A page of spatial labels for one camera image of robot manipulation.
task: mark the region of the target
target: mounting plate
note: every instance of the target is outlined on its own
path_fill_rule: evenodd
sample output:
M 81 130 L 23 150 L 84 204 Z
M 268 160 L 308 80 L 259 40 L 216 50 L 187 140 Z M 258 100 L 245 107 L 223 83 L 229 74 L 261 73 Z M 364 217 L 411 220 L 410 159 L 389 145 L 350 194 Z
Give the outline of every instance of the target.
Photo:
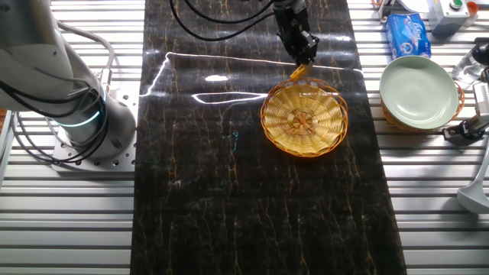
M 120 93 L 118 90 L 112 90 L 109 95 L 125 103 L 131 110 L 136 121 L 138 120 L 138 95 L 127 95 Z M 58 136 L 65 142 L 68 141 L 66 132 L 60 127 Z M 58 173 L 79 173 L 79 172 L 95 172 L 95 173 L 133 173 L 136 160 L 136 134 L 132 138 L 132 142 L 120 154 L 104 160 L 83 160 L 81 163 L 68 163 L 63 165 L 51 165 L 53 170 Z M 61 147 L 61 142 L 56 139 L 54 145 L 53 157 L 66 159 L 70 156 L 78 154 L 74 149 L 69 147 Z
M 66 132 L 60 128 L 58 135 L 64 141 L 68 141 L 66 138 Z M 134 172 L 134 165 L 136 162 L 136 135 L 132 138 L 132 142 L 127 148 L 125 148 L 120 154 L 114 157 L 104 160 L 82 160 L 79 163 L 68 163 L 62 165 L 51 165 L 53 169 L 59 173 L 69 172 L 97 172 L 97 173 L 114 173 L 114 172 Z M 56 140 L 54 146 L 53 157 L 59 159 L 66 159 L 68 157 L 78 154 L 76 150 L 69 147 L 61 147 L 61 142 Z

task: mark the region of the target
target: aluminum profile table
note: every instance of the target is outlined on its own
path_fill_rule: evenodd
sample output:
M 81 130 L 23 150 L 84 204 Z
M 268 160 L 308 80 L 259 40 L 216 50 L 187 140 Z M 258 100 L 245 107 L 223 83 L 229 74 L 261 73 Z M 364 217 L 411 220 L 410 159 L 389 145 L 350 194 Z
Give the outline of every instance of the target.
M 477 26 L 450 41 L 432 39 L 432 60 L 448 72 L 473 47 L 474 38 L 487 35 L 489 1 L 478 3 L 483 5 Z M 144 0 L 53 0 L 52 6 L 57 19 L 114 45 L 113 95 L 137 101 Z M 383 26 L 370 0 L 348 0 L 348 6 L 408 274 L 489 274 L 489 215 L 471 215 L 456 199 L 457 188 L 476 174 L 486 141 L 461 150 L 441 133 L 406 133 L 389 125 L 378 92 L 381 73 L 391 61 Z M 400 6 L 393 9 L 402 12 Z M 107 52 L 101 45 L 64 35 L 90 68 L 103 68 Z M 474 114 L 472 91 L 466 96 L 465 108 L 451 125 Z M 34 142 L 53 150 L 55 139 L 44 119 L 23 113 L 23 120 Z M 8 162 L 5 157 L 0 164 L 0 274 L 129 274 L 133 177 L 61 177 L 11 138 L 6 142 Z

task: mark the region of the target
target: metal slat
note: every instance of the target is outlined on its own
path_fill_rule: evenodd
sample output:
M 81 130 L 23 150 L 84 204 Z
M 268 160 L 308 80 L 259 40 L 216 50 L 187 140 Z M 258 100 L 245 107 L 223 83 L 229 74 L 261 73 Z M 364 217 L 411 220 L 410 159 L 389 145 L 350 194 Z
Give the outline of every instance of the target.
M 131 232 L 2 231 L 0 248 L 131 249 Z
M 129 213 L 133 198 L 2 197 L 0 212 L 114 212 Z
M 0 267 L 0 275 L 129 275 L 128 268 Z
M 407 269 L 408 275 L 488 275 L 489 268 Z
M 489 232 L 401 232 L 404 249 L 460 249 L 489 246 Z
M 4 266 L 128 267 L 130 259 L 131 250 L 0 248 L 0 264 Z
M 489 250 L 406 250 L 404 251 L 408 268 L 460 267 L 473 266 L 489 268 Z
M 0 235 L 2 230 L 31 230 L 36 231 L 37 236 L 38 231 L 131 231 L 132 230 L 132 219 L 127 221 L 70 221 L 59 220 L 59 221 L 22 221 L 22 220 L 12 220 L 12 221 L 0 221 Z

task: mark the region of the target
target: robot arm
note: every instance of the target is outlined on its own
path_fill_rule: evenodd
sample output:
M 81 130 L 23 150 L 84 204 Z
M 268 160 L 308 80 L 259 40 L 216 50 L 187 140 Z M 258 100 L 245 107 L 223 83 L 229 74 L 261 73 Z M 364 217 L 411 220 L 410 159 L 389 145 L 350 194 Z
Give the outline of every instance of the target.
M 0 108 L 53 118 L 93 158 L 132 141 L 134 116 L 64 40 L 50 0 L 0 0 L 0 37 Z
M 273 4 L 279 31 L 287 53 L 297 65 L 308 65 L 314 61 L 319 38 L 311 35 L 304 0 L 282 0 Z

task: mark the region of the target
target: black cable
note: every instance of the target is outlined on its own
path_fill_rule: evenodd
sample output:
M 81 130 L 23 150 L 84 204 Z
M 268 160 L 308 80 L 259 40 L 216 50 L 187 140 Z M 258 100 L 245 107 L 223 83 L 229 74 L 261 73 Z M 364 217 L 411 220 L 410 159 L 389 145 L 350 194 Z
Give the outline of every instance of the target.
M 198 9 L 196 9 L 192 4 L 190 4 L 189 0 L 184 0 L 184 1 L 185 1 L 186 5 L 188 5 L 189 8 L 193 12 L 197 13 L 197 15 L 200 16 L 201 18 L 204 18 L 204 19 L 211 21 L 211 22 L 214 22 L 214 23 L 220 23 L 220 24 L 239 24 L 239 23 L 243 23 L 246 21 L 250 21 L 251 19 L 256 18 L 258 15 L 261 15 L 262 13 L 264 13 L 274 3 L 274 0 L 271 0 L 259 12 L 257 12 L 256 14 L 254 14 L 248 18 L 243 18 L 243 19 L 236 20 L 236 21 L 228 21 L 228 20 L 219 20 L 219 19 L 210 18 L 209 16 L 204 15 L 202 12 L 200 12 Z
M 184 31 L 186 31 L 188 34 L 192 35 L 193 37 L 197 38 L 197 39 L 200 39 L 200 40 L 204 40 L 204 41 L 209 41 L 209 42 L 216 42 L 216 41 L 222 41 L 222 40 L 226 40 L 226 39 L 229 39 L 229 38 L 233 38 L 235 37 L 236 35 L 239 35 L 239 34 L 242 34 L 244 33 L 245 31 L 247 31 L 249 28 L 255 26 L 256 24 L 262 22 L 263 20 L 269 18 L 270 16 L 274 15 L 273 12 L 269 13 L 269 14 L 266 14 L 264 15 L 263 17 L 259 18 L 258 20 L 256 20 L 255 22 L 249 24 L 248 26 L 244 27 L 242 30 L 236 32 L 236 33 L 233 33 L 233 34 L 230 34 L 230 35 L 227 35 L 227 36 L 224 36 L 224 37 L 217 37 L 217 38 L 207 38 L 207 37 L 201 37 L 200 35 L 198 34 L 195 34 L 193 33 L 189 28 L 187 28 L 183 23 L 182 21 L 180 20 L 180 18 L 178 17 L 178 14 L 176 13 L 176 10 L 175 10 L 175 6 L 173 5 L 173 0 L 169 0 L 170 1 L 170 8 L 171 8 L 171 12 L 173 13 L 173 16 L 175 17 L 175 20 L 176 22 L 180 25 L 180 27 L 182 27 L 182 29 Z
M 22 133 L 24 134 L 24 136 L 27 138 L 27 140 L 29 141 L 29 143 L 32 145 L 32 147 L 35 150 L 39 151 L 44 156 L 49 157 L 49 159 L 40 157 L 40 156 L 34 154 L 29 149 L 27 149 L 27 147 L 24 145 L 24 143 L 22 142 L 22 140 L 17 135 L 17 132 L 15 130 L 14 119 L 13 119 L 13 116 L 12 116 L 12 118 L 11 118 L 11 127 L 12 127 L 12 130 L 14 132 L 15 139 L 21 145 L 22 149 L 24 149 L 25 151 L 27 151 L 32 157 L 34 157 L 34 158 L 36 158 L 38 160 L 42 160 L 42 161 L 50 162 L 50 163 L 55 163 L 55 164 L 59 164 L 59 163 L 77 163 L 77 162 L 80 162 L 82 160 L 85 160 L 85 159 L 89 158 L 90 156 L 92 156 L 99 149 L 99 147 L 102 145 L 102 143 L 105 140 L 105 137 L 107 136 L 107 133 L 108 133 L 108 114 L 107 114 L 107 111 L 106 111 L 106 108 L 105 108 L 105 103 L 103 102 L 102 99 L 100 99 L 100 101 L 97 101 L 97 102 L 100 103 L 100 105 L 101 105 L 101 112 L 103 113 L 103 116 L 104 116 L 104 122 L 103 122 L 103 124 L 102 124 L 102 126 L 100 128 L 100 131 L 97 132 L 97 135 L 99 133 L 101 133 L 101 130 L 102 129 L 105 129 L 104 135 L 99 140 L 99 143 L 96 146 L 93 147 L 94 143 L 96 142 L 96 139 L 94 139 L 93 142 L 91 144 L 89 144 L 89 146 L 87 146 L 83 151 L 81 151 L 80 153 L 78 153 L 77 155 L 75 155 L 73 157 L 69 157 L 67 159 L 60 160 L 60 159 L 57 159 L 55 157 L 50 156 L 49 154 L 47 154 L 46 152 L 44 152 L 43 150 L 41 150 L 38 146 L 36 146 L 34 144 L 34 142 L 31 140 L 31 138 L 27 134 L 27 131 L 25 130 L 25 126 L 24 126 L 24 124 L 23 124 L 23 122 L 22 122 L 22 120 L 20 118 L 20 115 L 18 113 L 17 113 L 18 123 L 19 123 L 19 126 L 21 127 L 21 130 L 22 130 Z M 82 158 L 80 158 L 78 160 L 75 160 L 77 157 L 81 157 L 86 152 L 88 152 L 89 149 L 92 148 L 92 147 L 93 147 L 93 149 L 87 155 L 85 155 L 84 157 L 82 157 Z
M 36 113 L 38 113 L 40 115 L 47 116 L 47 117 L 50 117 L 50 118 L 64 118 L 64 117 L 66 117 L 68 115 L 74 114 L 76 111 L 79 110 L 79 108 L 85 102 L 85 99 L 88 96 L 88 94 L 90 94 L 90 92 L 93 90 L 93 89 L 89 89 L 88 92 L 82 94 L 82 96 L 83 96 L 82 99 L 80 99 L 80 101 L 78 102 L 78 104 L 73 109 L 69 110 L 68 112 L 64 112 L 62 114 L 50 114 L 48 112 L 44 112 L 44 111 L 40 110 L 39 108 L 36 108 L 36 107 L 32 106 L 31 104 L 27 103 L 23 99 L 19 98 L 17 96 L 17 94 L 20 94 L 20 91 L 18 91 L 17 89 L 14 89 L 12 87 L 10 87 L 9 85 L 7 85 L 6 83 L 4 83 L 2 81 L 0 81 L 0 88 L 3 89 L 10 97 L 12 97 L 16 102 L 18 102 L 20 105 L 24 106 L 25 108 L 28 108 L 31 111 L 34 111 L 34 112 L 36 112 Z

